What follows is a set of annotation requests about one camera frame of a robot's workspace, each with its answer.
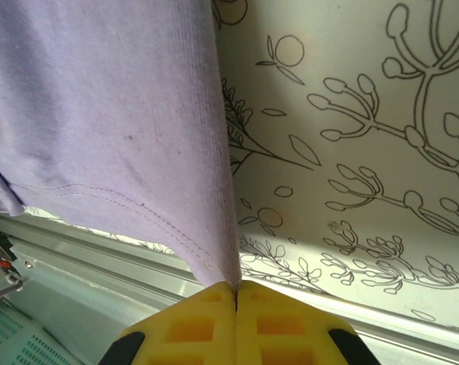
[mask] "white wallpaper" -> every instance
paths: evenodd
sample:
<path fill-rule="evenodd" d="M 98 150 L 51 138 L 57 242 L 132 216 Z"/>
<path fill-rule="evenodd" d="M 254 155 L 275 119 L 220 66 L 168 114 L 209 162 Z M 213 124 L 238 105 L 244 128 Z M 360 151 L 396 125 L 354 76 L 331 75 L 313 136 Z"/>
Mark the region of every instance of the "white wallpaper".
<path fill-rule="evenodd" d="M 213 11 L 245 274 L 459 330 L 459 1 Z"/>

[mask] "stitching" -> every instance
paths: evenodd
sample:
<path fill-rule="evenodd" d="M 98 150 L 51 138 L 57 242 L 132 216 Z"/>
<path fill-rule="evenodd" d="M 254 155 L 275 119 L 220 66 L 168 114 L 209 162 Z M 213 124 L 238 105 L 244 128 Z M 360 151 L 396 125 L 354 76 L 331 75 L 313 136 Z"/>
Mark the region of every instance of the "stitching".
<path fill-rule="evenodd" d="M 174 230 L 176 230 L 178 233 L 180 233 L 184 238 L 186 238 L 189 242 L 193 243 L 196 247 L 198 247 L 205 255 L 207 255 L 210 259 L 214 260 L 214 258 L 209 254 L 207 253 L 204 249 L 202 249 L 196 242 L 194 242 L 194 240 L 192 240 L 191 238 L 189 238 L 188 236 L 186 236 L 183 232 L 181 232 L 176 226 L 174 226 L 173 224 L 167 222 L 165 219 L 163 219 L 161 216 L 159 216 L 157 213 L 155 213 L 154 211 L 152 211 L 151 209 L 143 206 L 143 205 L 139 205 L 137 202 L 131 200 L 130 198 L 126 197 L 125 195 L 123 195 L 121 192 L 115 192 L 113 190 L 109 190 L 109 189 L 103 189 L 103 188 L 93 188 L 93 187 L 90 187 L 90 186 L 86 186 L 86 185 L 82 185 L 82 184 L 69 184 L 69 185 L 66 185 L 66 186 L 60 186 L 58 188 L 55 188 L 55 189 L 43 189 L 43 188 L 40 188 L 38 186 L 31 186 L 31 185 L 26 185 L 26 184 L 12 184 L 12 185 L 18 185 L 18 186 L 24 186 L 24 187 L 27 187 L 27 188 L 34 188 L 34 189 L 38 189 L 38 190 L 43 190 L 45 192 L 51 192 L 51 191 L 55 191 L 55 190 L 60 190 L 60 189 L 64 189 L 64 188 L 68 188 L 68 187 L 71 187 L 71 186 L 81 186 L 81 187 L 84 187 L 84 188 L 87 188 L 87 189 L 93 189 L 93 190 L 100 190 L 100 191 L 104 191 L 104 192 L 111 192 L 113 194 L 116 194 L 116 195 L 119 195 L 119 196 L 122 196 L 123 198 L 125 198 L 126 200 L 128 200 L 129 202 L 132 202 L 136 205 L 138 205 L 139 207 L 149 211 L 150 213 L 152 213 L 155 217 L 157 217 L 159 220 L 161 220 L 163 223 L 167 224 L 169 227 L 173 228 Z M 134 209 L 131 209 L 130 207 L 127 207 L 126 205 L 123 205 L 123 204 L 120 204 L 118 202 L 115 202 L 111 199 L 107 199 L 107 198 L 103 198 L 103 197 L 100 197 L 100 196 L 97 196 L 97 195 L 91 195 L 91 194 L 85 194 L 85 193 L 82 193 L 82 192 L 79 192 L 79 193 L 75 193 L 75 194 L 64 194 L 64 195 L 49 195 L 49 196 L 55 196 L 55 197 L 65 197 L 65 196 L 74 196 L 74 195 L 85 195 L 85 196 L 89 196 L 91 198 L 98 198 L 98 199 L 102 199 L 102 200 L 105 200 L 107 202 L 110 202 L 110 203 L 113 203 L 115 205 L 118 205 L 124 209 L 128 209 L 129 211 L 133 211 L 134 213 L 142 216 L 142 217 L 145 217 L 147 218 L 150 222 L 156 224 L 158 227 L 160 227 L 165 233 L 169 234 L 172 238 L 176 239 L 177 242 L 179 242 L 180 244 L 182 244 L 184 247 L 186 247 L 187 249 L 189 249 L 194 255 L 196 255 L 200 260 L 201 262 L 206 265 L 208 268 L 218 272 L 218 273 L 221 273 L 221 268 L 218 266 L 217 268 L 219 269 L 216 270 L 214 266 L 212 266 L 211 264 L 205 262 L 205 260 L 199 255 L 196 253 L 196 251 L 194 251 L 190 246 L 186 245 L 184 242 L 182 242 L 177 236 L 175 236 L 173 233 L 171 233 L 170 231 L 168 231 L 167 229 L 165 229 L 164 227 L 162 227 L 161 224 L 159 224 L 158 222 L 154 221 L 153 219 L 149 218 L 147 215 L 144 215 L 142 213 L 139 213 L 138 211 L 134 210 Z"/>

